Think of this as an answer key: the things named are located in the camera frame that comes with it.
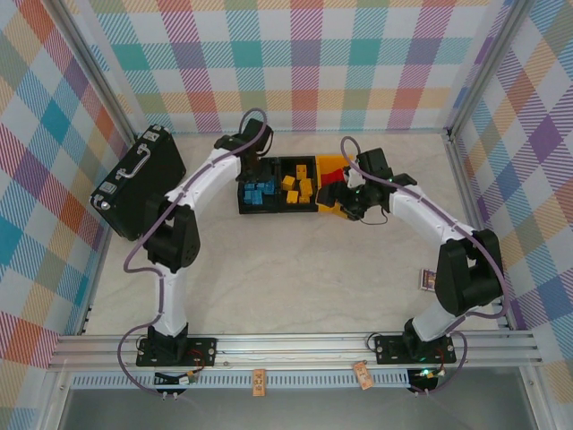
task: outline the label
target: label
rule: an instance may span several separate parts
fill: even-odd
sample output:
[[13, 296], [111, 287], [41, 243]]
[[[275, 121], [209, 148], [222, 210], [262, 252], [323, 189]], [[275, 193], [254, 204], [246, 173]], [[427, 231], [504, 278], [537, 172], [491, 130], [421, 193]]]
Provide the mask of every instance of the label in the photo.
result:
[[267, 372], [264, 369], [255, 369], [252, 371], [252, 396], [264, 397], [267, 385]]
[[354, 365], [354, 370], [356, 379], [358, 380], [358, 383], [360, 383], [360, 386], [363, 390], [368, 390], [374, 386], [374, 381], [372, 380], [370, 372], [368, 372], [364, 362], [361, 361], [360, 363], [356, 363]]

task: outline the small tag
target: small tag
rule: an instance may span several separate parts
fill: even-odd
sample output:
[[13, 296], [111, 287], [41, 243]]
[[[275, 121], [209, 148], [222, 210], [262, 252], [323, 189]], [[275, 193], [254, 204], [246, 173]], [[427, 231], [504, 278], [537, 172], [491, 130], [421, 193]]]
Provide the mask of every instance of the small tag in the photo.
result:
[[264, 397], [266, 395], [265, 387], [267, 382], [267, 373], [264, 369], [255, 369], [252, 371], [252, 396]]
[[369, 388], [372, 388], [374, 386], [374, 381], [372, 380], [370, 372], [368, 372], [368, 369], [366, 368], [364, 362], [361, 361], [360, 363], [356, 363], [354, 365], [354, 370], [356, 374], [356, 379], [360, 383], [360, 386], [362, 387], [363, 390], [368, 390]]
[[428, 269], [422, 270], [420, 276], [420, 289], [423, 291], [436, 291], [436, 272]]

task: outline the aluminum frame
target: aluminum frame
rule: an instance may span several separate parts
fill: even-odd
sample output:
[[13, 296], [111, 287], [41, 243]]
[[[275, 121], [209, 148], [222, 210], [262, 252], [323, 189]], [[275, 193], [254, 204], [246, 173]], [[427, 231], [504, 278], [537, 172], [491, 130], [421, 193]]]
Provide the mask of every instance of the aluminum frame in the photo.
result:
[[[422, 364], [376, 365], [374, 354], [365, 346], [369, 334], [224, 334], [193, 337], [218, 339], [214, 370], [335, 370], [348, 369], [358, 361], [367, 361], [369, 368], [425, 367]], [[466, 331], [464, 334], [468, 340], [465, 366], [519, 367], [538, 366], [542, 363], [540, 351], [530, 331]], [[135, 342], [138, 338], [138, 335], [132, 335], [124, 344], [122, 357], [131, 370], [143, 370], [135, 366]], [[48, 371], [119, 370], [116, 351], [120, 339], [121, 336], [64, 336], [56, 346]], [[453, 340], [460, 357], [462, 340], [458, 336], [454, 336]], [[185, 369], [174, 366], [156, 367], [154, 370], [176, 372]]]

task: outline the suitcase handle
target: suitcase handle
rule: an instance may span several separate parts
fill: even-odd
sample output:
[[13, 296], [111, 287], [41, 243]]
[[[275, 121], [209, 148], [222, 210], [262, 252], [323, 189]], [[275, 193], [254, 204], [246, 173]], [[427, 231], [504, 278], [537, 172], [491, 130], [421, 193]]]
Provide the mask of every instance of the suitcase handle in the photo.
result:
[[119, 180], [120, 177], [130, 179], [130, 178], [134, 177], [135, 175], [137, 175], [137, 172], [140, 171], [140, 169], [143, 167], [143, 165], [145, 163], [147, 163], [147, 160], [150, 159], [150, 157], [151, 157], [151, 151], [145, 143], [142, 143], [139, 146], [139, 148], [137, 149], [137, 155], [141, 155], [142, 152], [145, 152], [145, 157], [143, 157], [141, 159], [141, 161], [139, 163], [137, 163], [137, 166], [135, 166], [135, 168], [133, 169], [133, 172], [132, 173], [125, 173], [125, 169], [120, 168], [119, 170], [117, 170], [117, 173], [115, 174], [116, 180]]

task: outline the plaid wall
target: plaid wall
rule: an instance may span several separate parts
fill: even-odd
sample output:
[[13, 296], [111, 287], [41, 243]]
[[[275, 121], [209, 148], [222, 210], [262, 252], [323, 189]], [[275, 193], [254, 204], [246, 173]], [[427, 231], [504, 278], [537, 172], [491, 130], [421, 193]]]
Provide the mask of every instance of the plaid wall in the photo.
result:
[[460, 90], [458, 96], [456, 97], [454, 106], [449, 112], [448, 120], [446, 121], [445, 125], [446, 127], [450, 128], [452, 126], [452, 123], [456, 115], [458, 114], [459, 109], [466, 101], [467, 93], [472, 88], [472, 85], [474, 85], [475, 80], [482, 71], [483, 61], [490, 53], [490, 50], [493, 47], [493, 41], [495, 40], [495, 38], [497, 38], [498, 34], [500, 33], [500, 30], [503, 28], [503, 24], [505, 23], [505, 20], [509, 15], [509, 11], [511, 10], [511, 7], [515, 2], [516, 0], [504, 0], [503, 6], [498, 12], [495, 21], [493, 22], [493, 25], [490, 28], [490, 31], [488, 32], [482, 47], [480, 48], [479, 54], [475, 57], [474, 63], [472, 64], [470, 71], [467, 74], [466, 79], [464, 80], [464, 85], [462, 86], [462, 89]]
[[538, 0], [458, 142], [517, 325], [573, 422], [573, 2]]
[[23, 429], [100, 257], [90, 192], [125, 145], [40, 0], [0, 10], [0, 429]]
[[255, 106], [277, 130], [441, 129], [458, 75], [474, 62], [466, 54], [486, 37], [486, 10], [503, 3], [90, 0], [89, 20], [74, 1], [66, 3], [130, 118], [140, 109], [147, 122], [200, 133], [235, 130]]

